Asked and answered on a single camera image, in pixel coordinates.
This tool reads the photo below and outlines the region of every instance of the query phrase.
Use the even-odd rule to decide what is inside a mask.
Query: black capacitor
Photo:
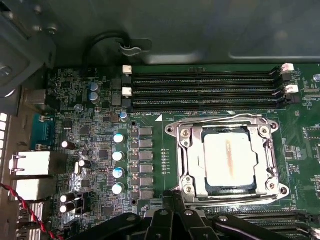
[[[69,150],[75,150],[76,149],[76,145],[73,142],[70,142],[70,141],[63,141],[61,146],[64,149],[69,149]]]
[[[84,169],[89,169],[89,168],[91,168],[91,161],[80,160],[79,161],[79,167],[84,168]]]
[[[74,202],[68,202],[60,207],[60,213],[68,213],[74,209],[76,209],[76,204]]]
[[[62,195],[60,197],[60,202],[64,204],[64,203],[67,203],[67,202],[71,202],[71,201],[73,201],[75,199],[76,199],[76,195],[73,192],[70,192],[70,193]]]

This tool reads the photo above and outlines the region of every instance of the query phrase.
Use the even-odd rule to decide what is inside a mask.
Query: chip
[[[63,129],[64,130],[71,130],[73,127],[73,122],[71,120],[65,120],[63,121]]]
[[[138,199],[140,197],[139,192],[132,192],[131,193],[131,198],[132,199]]]
[[[143,139],[139,141],[139,146],[141,149],[152,148],[153,142],[151,139]]]
[[[141,164],[140,165],[140,173],[148,174],[154,171],[154,166],[152,164]]]
[[[136,143],[136,142],[131,143],[131,148],[132,149],[138,149],[139,148],[138,143]]]
[[[80,128],[80,134],[81,135],[89,135],[90,134],[90,127],[89,126],[83,126]]]
[[[139,168],[137,166],[132,166],[130,172],[133,174],[139,173]]]
[[[112,94],[112,105],[120,106],[121,105],[121,95],[118,93]]]
[[[152,127],[140,127],[139,129],[140,136],[151,136],[152,135]]]
[[[102,118],[102,121],[104,122],[104,123],[109,123],[110,122],[110,120],[111,120],[111,118],[109,117],[109,116],[104,116],[103,118]]]
[[[287,159],[294,159],[294,158],[295,158],[295,155],[294,155],[294,153],[293,153],[292,151],[287,151],[287,152],[285,153],[285,157],[286,157]]]
[[[139,157],[138,155],[131,155],[131,161],[138,161]]]
[[[131,134],[130,134],[130,136],[131,136],[132,138],[136,138],[136,137],[139,136],[139,133],[138,133],[137,131],[132,131]]]
[[[104,216],[110,216],[114,213],[114,207],[113,206],[104,206],[102,208],[102,212]]]
[[[84,179],[84,180],[82,180],[81,181],[81,187],[83,187],[83,188],[89,188],[89,180],[88,179]]]
[[[153,198],[154,198],[154,191],[152,190],[142,190],[140,192],[141,200],[147,200],[147,199],[153,199]]]
[[[107,150],[100,150],[99,151],[99,158],[106,159],[109,157],[109,153]]]
[[[141,177],[140,178],[140,186],[152,186],[154,184],[154,179],[152,177]]]
[[[131,179],[131,185],[132,186],[139,185],[139,179]]]
[[[113,89],[121,89],[121,79],[120,78],[115,78],[115,79],[112,79],[112,88]]]
[[[108,109],[108,108],[110,108],[110,103],[109,103],[108,101],[104,101],[104,102],[102,103],[102,108],[103,108],[103,109]]]
[[[141,151],[139,152],[141,161],[151,161],[154,158],[154,154],[152,151]]]

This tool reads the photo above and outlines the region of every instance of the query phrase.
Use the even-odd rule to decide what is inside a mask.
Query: blue capacitor
[[[125,111],[120,112],[119,116],[122,122],[125,122],[128,120],[128,114]]]

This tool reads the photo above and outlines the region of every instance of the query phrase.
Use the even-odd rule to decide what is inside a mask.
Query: capacitor
[[[64,204],[64,203],[67,203],[67,202],[71,202],[71,201],[73,201],[75,199],[76,199],[76,195],[73,192],[70,192],[70,193],[62,195],[60,197],[60,202]]]
[[[128,120],[128,113],[125,111],[120,112],[119,116],[122,122],[126,122]]]
[[[92,92],[98,92],[99,90],[99,85],[96,82],[92,82],[89,86],[90,91]]]
[[[115,169],[113,169],[112,171],[112,176],[115,179],[119,179],[122,178],[125,175],[125,170],[122,167],[116,167]]]
[[[74,202],[68,202],[67,204],[64,204],[60,207],[60,213],[64,214],[74,210],[75,208],[76,208],[76,205]]]
[[[94,92],[91,92],[89,94],[89,100],[93,103],[93,104],[97,104],[98,102],[100,102],[100,97],[98,95],[98,93],[96,93],[95,91]]]
[[[63,141],[61,144],[61,147],[63,147],[64,149],[69,149],[69,150],[75,150],[76,149],[76,145],[73,142],[70,141]]]
[[[125,157],[125,154],[122,151],[115,151],[112,154],[112,159],[116,162],[121,161],[122,159],[124,159],[124,157]]]
[[[118,182],[116,183],[115,185],[113,185],[112,187],[112,192],[115,194],[115,195],[118,195],[118,194],[121,194],[123,193],[125,190],[125,185],[121,182]]]
[[[125,140],[125,136],[123,136],[120,133],[117,133],[116,135],[113,136],[113,141],[117,144],[122,143]]]
[[[79,167],[84,168],[84,169],[89,169],[91,167],[91,161],[80,160],[79,161]]]
[[[83,110],[84,110],[84,106],[82,106],[81,104],[76,104],[76,105],[74,106],[74,111],[75,111],[76,113],[81,113]]]

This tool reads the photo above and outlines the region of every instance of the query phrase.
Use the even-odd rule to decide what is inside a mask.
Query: integrated circuit
[[[140,186],[147,187],[154,184],[154,179],[152,177],[140,177]]]
[[[131,179],[131,185],[133,186],[139,185],[139,179]]]
[[[103,121],[104,123],[109,123],[110,120],[111,120],[111,118],[110,118],[109,116],[104,116],[104,117],[102,118],[102,121]]]
[[[90,187],[90,181],[88,179],[84,179],[81,181],[81,187],[83,188],[89,188]]]
[[[139,152],[140,161],[151,161],[154,158],[152,151],[141,151]]]
[[[142,190],[140,192],[140,199],[141,200],[148,200],[154,198],[154,191],[153,190]]]
[[[138,131],[132,131],[131,134],[130,134],[130,136],[131,136],[132,138],[136,138],[136,137],[139,137],[139,133],[138,133]]]
[[[114,213],[114,207],[113,206],[104,206],[102,208],[102,212],[104,216],[110,216]]]
[[[152,135],[152,127],[150,127],[150,126],[140,127],[140,129],[139,129],[139,135],[140,135],[141,137],[151,136],[151,135]]]
[[[63,121],[63,129],[64,130],[71,130],[74,126],[74,123],[72,120],[65,120]]]
[[[89,135],[90,134],[90,127],[89,126],[83,126],[80,128],[80,134],[81,135]]]
[[[131,193],[131,198],[132,198],[132,199],[138,199],[139,197],[140,197],[139,192],[136,192],[136,191],[135,191],[135,192],[132,192],[132,193]]]
[[[109,153],[107,150],[100,150],[99,151],[99,158],[106,159],[109,157]]]
[[[130,172],[133,174],[139,173],[139,168],[137,166],[130,167]]]
[[[138,149],[138,148],[139,148],[138,143],[137,143],[137,142],[132,142],[132,143],[131,143],[131,148],[132,148],[132,149]]]
[[[142,139],[139,141],[139,146],[141,149],[150,149],[153,146],[152,139]]]
[[[148,174],[154,171],[154,166],[152,164],[140,164],[140,173]]]

